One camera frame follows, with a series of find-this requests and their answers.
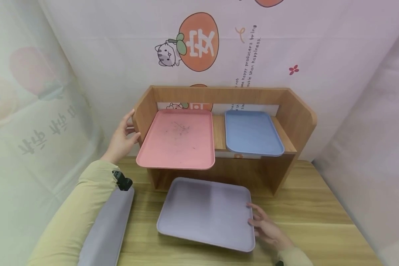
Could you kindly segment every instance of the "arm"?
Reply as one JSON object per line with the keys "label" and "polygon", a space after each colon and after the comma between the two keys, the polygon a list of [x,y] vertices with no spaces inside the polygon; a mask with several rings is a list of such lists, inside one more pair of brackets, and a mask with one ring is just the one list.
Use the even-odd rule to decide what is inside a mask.
{"label": "arm", "polygon": [[284,249],[278,252],[278,256],[284,262],[284,266],[313,266],[312,261],[298,247]]}
{"label": "arm", "polygon": [[137,142],[129,119],[134,110],[124,116],[112,136],[101,160],[92,162],[81,174],[78,184],[55,213],[31,254],[28,266],[77,266],[84,241],[102,206],[116,188],[113,170]]}
{"label": "arm", "polygon": [[284,266],[313,266],[306,254],[294,246],[291,239],[269,218],[261,207],[252,203],[247,203],[247,206],[256,211],[253,214],[253,219],[248,219],[248,222],[255,227],[256,237],[262,238],[278,251],[278,257],[283,261]]}

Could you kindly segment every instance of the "wooden shelf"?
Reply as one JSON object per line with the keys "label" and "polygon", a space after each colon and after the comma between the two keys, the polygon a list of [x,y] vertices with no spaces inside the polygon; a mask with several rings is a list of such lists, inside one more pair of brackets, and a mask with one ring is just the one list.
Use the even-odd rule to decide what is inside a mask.
{"label": "wooden shelf", "polygon": [[[296,154],[297,150],[291,143],[290,138],[285,133],[281,124],[276,117],[272,117],[273,125],[284,144],[284,154]],[[214,150],[215,151],[229,151],[226,147],[226,131],[225,131],[225,116],[213,115],[213,135],[214,135]]]}
{"label": "wooden shelf", "polygon": [[[150,86],[135,105],[133,125],[141,132],[139,145],[158,112],[157,103],[212,103],[279,105],[273,125],[284,144],[278,157],[260,159],[216,158],[208,170],[147,169],[158,191],[167,191],[176,177],[190,177],[242,185],[255,195],[276,196],[315,129],[316,114],[289,88],[173,87]],[[226,147],[225,117],[213,116],[214,150]]]}

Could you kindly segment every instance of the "chinese character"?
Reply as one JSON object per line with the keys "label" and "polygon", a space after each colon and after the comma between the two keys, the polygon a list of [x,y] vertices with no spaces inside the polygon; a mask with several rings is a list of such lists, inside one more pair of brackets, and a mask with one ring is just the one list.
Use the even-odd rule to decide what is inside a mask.
{"label": "chinese character", "polygon": [[72,118],[74,118],[75,115],[77,114],[75,108],[72,105],[69,106],[68,113],[71,115]]}
{"label": "chinese character", "polygon": [[27,153],[34,154],[34,148],[31,147],[31,142],[29,142],[26,139],[23,139],[22,142],[24,143],[24,146],[18,145],[18,148],[21,149],[24,153],[22,155],[25,155]]}
{"label": "chinese character", "polygon": [[38,132],[38,131],[36,131],[36,130],[34,130],[34,134],[35,134],[35,136],[36,137],[31,137],[31,140],[32,140],[32,142],[33,142],[33,144],[36,144],[36,143],[38,143],[37,144],[37,146],[40,146],[41,145],[41,147],[40,147],[40,150],[42,150],[43,148],[44,148],[44,146],[46,145],[46,135],[44,134],[44,132]]}
{"label": "chinese character", "polygon": [[[198,43],[195,44],[194,36],[198,35]],[[211,56],[214,56],[213,45],[211,44],[211,40],[213,40],[214,31],[210,32],[209,36],[206,36],[202,33],[202,29],[197,31],[189,31],[189,41],[186,42],[186,46],[189,47],[189,55],[191,57],[202,57],[202,53],[207,54],[208,50],[210,50]]]}
{"label": "chinese character", "polygon": [[61,113],[59,113],[59,118],[56,121],[52,120],[51,122],[52,122],[52,125],[49,127],[52,130],[52,134],[60,135],[61,134],[60,128],[61,129],[63,128],[64,131],[66,131],[66,126],[68,123],[66,123],[66,117],[64,115],[62,115]]}

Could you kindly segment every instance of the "sleeve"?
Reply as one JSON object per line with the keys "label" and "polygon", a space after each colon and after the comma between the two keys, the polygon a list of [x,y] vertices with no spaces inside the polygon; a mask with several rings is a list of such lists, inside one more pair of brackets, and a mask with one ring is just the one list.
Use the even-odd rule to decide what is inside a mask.
{"label": "sleeve", "polygon": [[280,251],[278,256],[283,261],[284,266],[313,266],[312,261],[298,247]]}
{"label": "sleeve", "polygon": [[116,188],[116,165],[92,162],[49,222],[28,266],[77,266],[84,241],[102,206]]}

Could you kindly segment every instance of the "lavender tray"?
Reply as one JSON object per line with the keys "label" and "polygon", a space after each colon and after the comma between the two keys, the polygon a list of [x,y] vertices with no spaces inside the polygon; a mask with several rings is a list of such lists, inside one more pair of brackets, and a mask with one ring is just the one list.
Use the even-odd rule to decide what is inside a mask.
{"label": "lavender tray", "polygon": [[177,238],[250,252],[256,241],[248,224],[250,191],[239,185],[178,177],[157,222],[158,232]]}

